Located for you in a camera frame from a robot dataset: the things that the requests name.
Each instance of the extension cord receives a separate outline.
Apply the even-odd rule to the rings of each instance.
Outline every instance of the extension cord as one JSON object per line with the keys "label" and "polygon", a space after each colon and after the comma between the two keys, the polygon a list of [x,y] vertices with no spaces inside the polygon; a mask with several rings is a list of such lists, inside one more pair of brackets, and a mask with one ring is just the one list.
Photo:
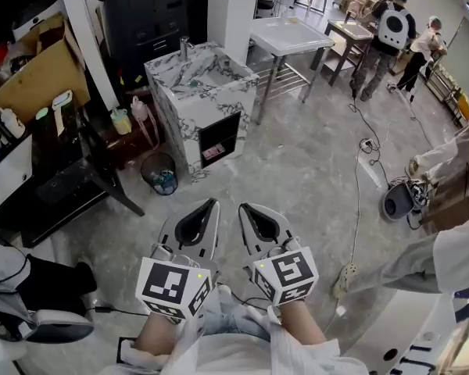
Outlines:
{"label": "extension cord", "polygon": [[366,141],[362,141],[360,143],[360,148],[363,152],[371,152],[374,149],[374,141],[372,139],[367,139]]}

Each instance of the metal shelf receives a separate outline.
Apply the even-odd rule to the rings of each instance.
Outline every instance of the metal shelf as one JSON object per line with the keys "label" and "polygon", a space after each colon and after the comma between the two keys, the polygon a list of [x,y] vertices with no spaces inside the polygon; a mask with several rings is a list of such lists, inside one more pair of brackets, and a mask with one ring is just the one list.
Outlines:
{"label": "metal shelf", "polygon": [[[271,69],[260,71],[257,74],[260,77],[259,87],[257,88],[257,97],[262,99],[264,92],[266,91],[267,81],[269,80]],[[281,70],[277,72],[276,78],[271,85],[267,99],[271,100],[273,98],[284,95],[285,93],[289,93],[295,89],[308,85],[310,85],[310,82],[306,79],[306,77],[297,72],[290,65],[284,64]]]}

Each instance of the backpack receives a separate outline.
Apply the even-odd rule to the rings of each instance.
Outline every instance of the backpack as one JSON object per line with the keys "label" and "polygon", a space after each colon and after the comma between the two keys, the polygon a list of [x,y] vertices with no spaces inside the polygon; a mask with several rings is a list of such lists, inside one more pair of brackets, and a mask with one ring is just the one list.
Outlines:
{"label": "backpack", "polygon": [[379,21],[378,39],[382,43],[401,50],[408,40],[408,11],[396,11],[394,4],[388,2],[388,9],[384,11]]}

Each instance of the jeans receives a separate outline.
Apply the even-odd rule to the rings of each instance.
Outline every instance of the jeans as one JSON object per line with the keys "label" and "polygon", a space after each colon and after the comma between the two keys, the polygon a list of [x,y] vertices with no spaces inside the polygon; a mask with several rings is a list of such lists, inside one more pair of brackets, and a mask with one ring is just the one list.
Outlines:
{"label": "jeans", "polygon": [[356,90],[360,91],[367,77],[368,70],[373,68],[375,63],[378,61],[374,77],[361,93],[362,100],[366,101],[372,97],[372,94],[378,88],[378,85],[381,83],[384,75],[386,75],[388,72],[389,64],[395,62],[395,60],[395,56],[379,52],[375,47],[370,46],[367,54],[363,58],[360,68],[358,68],[356,74],[353,77],[354,86]]}
{"label": "jeans", "polygon": [[249,334],[265,341],[270,335],[255,322],[247,308],[223,292],[214,290],[205,302],[204,336],[211,334]]}

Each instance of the bottle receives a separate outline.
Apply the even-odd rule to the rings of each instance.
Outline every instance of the bottle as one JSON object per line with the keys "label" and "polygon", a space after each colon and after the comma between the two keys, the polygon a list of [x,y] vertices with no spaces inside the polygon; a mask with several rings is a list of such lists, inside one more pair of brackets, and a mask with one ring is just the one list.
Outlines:
{"label": "bottle", "polygon": [[19,139],[24,135],[26,128],[11,109],[0,109],[0,118],[5,127],[16,139]]}

